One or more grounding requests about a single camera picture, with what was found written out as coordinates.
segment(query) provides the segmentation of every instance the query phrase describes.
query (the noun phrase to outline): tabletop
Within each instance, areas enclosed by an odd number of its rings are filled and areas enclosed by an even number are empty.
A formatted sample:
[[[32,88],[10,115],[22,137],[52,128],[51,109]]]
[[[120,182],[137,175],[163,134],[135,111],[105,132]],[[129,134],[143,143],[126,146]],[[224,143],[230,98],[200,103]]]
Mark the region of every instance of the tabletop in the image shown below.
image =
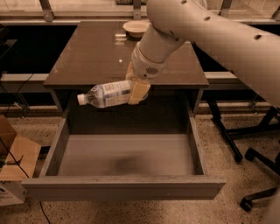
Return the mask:
[[[123,23],[81,22],[45,80],[46,88],[76,89],[122,81],[139,39],[129,36]],[[208,81],[190,42],[166,61],[152,85],[206,88]]]

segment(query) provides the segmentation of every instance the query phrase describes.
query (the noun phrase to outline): white bowl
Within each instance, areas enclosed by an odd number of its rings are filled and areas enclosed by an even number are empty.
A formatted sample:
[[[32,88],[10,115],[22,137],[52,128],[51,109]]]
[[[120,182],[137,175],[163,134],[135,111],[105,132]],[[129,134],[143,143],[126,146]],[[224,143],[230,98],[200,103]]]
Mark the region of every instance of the white bowl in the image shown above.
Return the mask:
[[[122,28],[133,38],[141,38],[150,23],[142,20],[133,20],[125,23]]]

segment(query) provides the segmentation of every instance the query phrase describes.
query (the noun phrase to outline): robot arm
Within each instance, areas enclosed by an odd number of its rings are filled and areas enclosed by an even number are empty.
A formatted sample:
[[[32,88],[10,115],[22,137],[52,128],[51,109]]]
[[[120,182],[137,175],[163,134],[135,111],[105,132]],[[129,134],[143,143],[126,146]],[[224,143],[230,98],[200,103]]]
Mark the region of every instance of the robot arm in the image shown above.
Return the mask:
[[[280,108],[280,37],[207,11],[200,0],[149,0],[151,26],[132,53],[134,75],[156,78],[191,41],[263,99]]]

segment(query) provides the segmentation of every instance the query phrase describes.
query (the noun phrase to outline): cardboard box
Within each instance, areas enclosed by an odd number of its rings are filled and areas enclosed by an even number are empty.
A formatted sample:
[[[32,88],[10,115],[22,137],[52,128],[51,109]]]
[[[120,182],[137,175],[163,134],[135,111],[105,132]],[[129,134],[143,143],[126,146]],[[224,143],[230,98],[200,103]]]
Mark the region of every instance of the cardboard box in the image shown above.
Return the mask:
[[[0,206],[24,203],[26,190],[20,182],[27,177],[11,154],[32,178],[41,146],[19,135],[3,115],[0,115],[0,138],[0,155],[6,156],[5,165],[0,170]]]

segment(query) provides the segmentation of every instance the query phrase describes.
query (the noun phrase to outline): tiled floor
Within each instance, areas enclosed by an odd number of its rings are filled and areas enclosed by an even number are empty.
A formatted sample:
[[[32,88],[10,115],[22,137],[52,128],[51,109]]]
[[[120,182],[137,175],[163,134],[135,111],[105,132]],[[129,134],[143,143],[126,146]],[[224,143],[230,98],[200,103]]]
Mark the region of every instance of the tiled floor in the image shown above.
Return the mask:
[[[258,124],[263,114],[223,114],[228,128]],[[209,174],[227,181],[214,200],[172,201],[57,201],[43,202],[51,223],[261,223],[269,199],[255,203],[250,213],[239,207],[243,196],[276,186],[279,177],[258,161],[244,159],[237,164],[209,114],[197,115],[196,122]],[[59,117],[9,118],[22,135],[49,145],[59,125]],[[279,131],[236,140],[244,155],[248,147],[271,159],[279,152]],[[39,175],[38,161],[35,176]],[[39,202],[31,195],[23,205],[0,208],[0,223],[47,223]]]

